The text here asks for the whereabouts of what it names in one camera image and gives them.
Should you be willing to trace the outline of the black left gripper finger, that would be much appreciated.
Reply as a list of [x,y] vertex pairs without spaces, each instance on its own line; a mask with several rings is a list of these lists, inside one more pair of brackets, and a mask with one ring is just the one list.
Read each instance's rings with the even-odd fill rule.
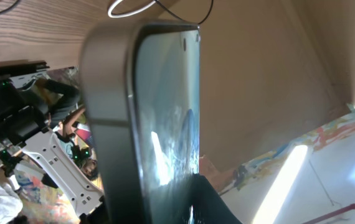
[[194,219],[194,223],[242,223],[203,175],[192,175],[186,189],[188,195],[180,208],[181,223],[189,221],[190,218]]

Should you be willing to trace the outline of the Galaxy S25 smartphone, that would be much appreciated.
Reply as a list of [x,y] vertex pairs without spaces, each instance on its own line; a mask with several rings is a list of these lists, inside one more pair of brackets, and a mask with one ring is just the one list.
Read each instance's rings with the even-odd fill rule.
[[110,223],[194,223],[199,171],[199,26],[102,22],[80,57]]

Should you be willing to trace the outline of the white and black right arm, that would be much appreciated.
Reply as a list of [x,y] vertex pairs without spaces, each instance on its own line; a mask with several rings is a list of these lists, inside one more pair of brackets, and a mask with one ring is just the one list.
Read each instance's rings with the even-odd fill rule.
[[19,78],[48,69],[45,61],[0,67],[0,141],[9,141],[38,163],[39,167],[0,150],[5,175],[14,170],[31,173],[43,184],[59,188],[68,198],[82,223],[99,223],[108,218],[103,192],[91,183],[61,148],[43,113],[26,103],[17,91]]

